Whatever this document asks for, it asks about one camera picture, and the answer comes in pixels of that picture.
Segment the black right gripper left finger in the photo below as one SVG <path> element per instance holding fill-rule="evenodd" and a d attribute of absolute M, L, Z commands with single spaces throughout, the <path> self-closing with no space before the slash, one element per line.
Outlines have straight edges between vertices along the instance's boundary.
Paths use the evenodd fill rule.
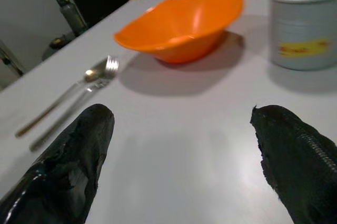
<path fill-rule="evenodd" d="M 114 124 L 103 104 L 83 110 L 1 198 L 1 223 L 85 223 Z"/>

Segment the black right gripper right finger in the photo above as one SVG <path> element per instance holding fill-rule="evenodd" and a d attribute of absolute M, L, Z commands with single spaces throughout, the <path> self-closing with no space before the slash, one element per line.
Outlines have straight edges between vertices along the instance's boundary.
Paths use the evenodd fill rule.
<path fill-rule="evenodd" d="M 279 106 L 253 107 L 263 175 L 294 223 L 336 223 L 336 144 Z"/>

